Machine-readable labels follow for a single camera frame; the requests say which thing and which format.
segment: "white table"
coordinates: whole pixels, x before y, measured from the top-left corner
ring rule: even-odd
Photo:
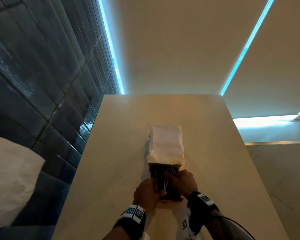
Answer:
[[[112,229],[150,175],[150,124],[181,125],[184,168],[225,216],[256,239],[288,240],[220,95],[105,95],[53,240],[102,239]],[[147,218],[150,239],[180,239],[186,202],[158,205]]]

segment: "right hand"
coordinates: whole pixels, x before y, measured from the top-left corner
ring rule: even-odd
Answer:
[[[195,179],[193,178],[192,173],[188,172],[187,170],[181,170],[175,175],[164,172],[164,176],[167,179],[171,180],[172,187],[176,188],[177,191],[186,199],[188,199],[189,195],[192,192],[198,191],[198,186]]]

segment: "blue led light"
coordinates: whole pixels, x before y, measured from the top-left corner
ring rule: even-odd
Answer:
[[[220,92],[221,96],[223,96],[223,95],[225,94],[225,92],[226,92],[226,90],[227,90],[227,88],[228,88],[228,86],[229,86],[229,84],[230,84],[230,82],[231,82],[233,76],[235,75],[235,73],[236,73],[238,67],[240,66],[240,64],[241,64],[241,62],[242,62],[242,60],[243,60],[245,54],[246,54],[247,51],[248,51],[248,48],[250,47],[250,45],[251,45],[251,43],[252,43],[254,37],[256,36],[256,33],[258,32],[258,30],[259,30],[259,28],[260,28],[260,26],[261,26],[263,20],[265,19],[266,15],[267,15],[267,13],[268,13],[268,11],[269,11],[269,9],[270,9],[270,7],[271,7],[271,5],[272,5],[272,3],[273,3],[274,1],[275,1],[275,0],[268,0],[268,2],[267,2],[267,4],[266,4],[266,6],[265,6],[263,12],[261,13],[261,16],[259,17],[259,20],[258,20],[257,23],[256,23],[256,26],[254,27],[254,29],[253,29],[253,31],[252,31],[252,33],[251,33],[251,35],[250,35],[250,37],[249,37],[249,39],[248,39],[246,45],[244,46],[244,48],[243,48],[243,50],[242,50],[242,52],[241,52],[241,54],[240,54],[240,56],[239,56],[239,58],[238,58],[236,64],[234,65],[234,67],[233,67],[233,69],[232,69],[232,71],[231,71],[231,73],[230,73],[230,75],[229,75],[227,81],[225,82],[225,84],[224,84],[224,86],[223,86],[223,89],[222,89],[221,92]]]
[[[117,76],[117,80],[118,80],[118,84],[119,84],[119,88],[120,88],[120,93],[124,94],[124,87],[122,85],[122,80],[121,80],[120,73],[119,73],[116,54],[115,54],[115,50],[113,48],[112,39],[111,39],[111,36],[110,36],[109,27],[108,27],[108,23],[107,23],[107,19],[106,19],[106,14],[105,14],[105,11],[104,11],[104,8],[103,8],[102,0],[98,0],[98,2],[99,2],[99,5],[100,5],[100,9],[101,9],[101,15],[102,15],[105,31],[106,31],[107,37],[108,37],[110,52],[111,52],[111,56],[112,56],[112,60],[113,60],[113,64],[114,64],[115,74]]]

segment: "black cable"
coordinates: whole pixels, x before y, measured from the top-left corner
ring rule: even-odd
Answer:
[[[213,217],[215,217],[215,218],[224,218],[224,219],[227,219],[227,220],[229,220],[229,221],[232,221],[232,222],[234,222],[235,224],[237,224],[238,226],[240,226],[246,233],[248,233],[249,234],[249,236],[250,237],[252,237],[252,239],[253,240],[256,240],[243,226],[241,226],[238,222],[236,222],[236,221],[234,221],[234,220],[232,220],[232,219],[230,219],[230,218],[228,218],[228,217],[225,217],[225,216],[213,216]]]

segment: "left hand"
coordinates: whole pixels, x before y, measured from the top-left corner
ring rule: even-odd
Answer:
[[[133,204],[141,206],[147,216],[155,209],[160,197],[164,196],[166,193],[165,190],[158,191],[155,178],[145,179],[140,183],[133,194]]]

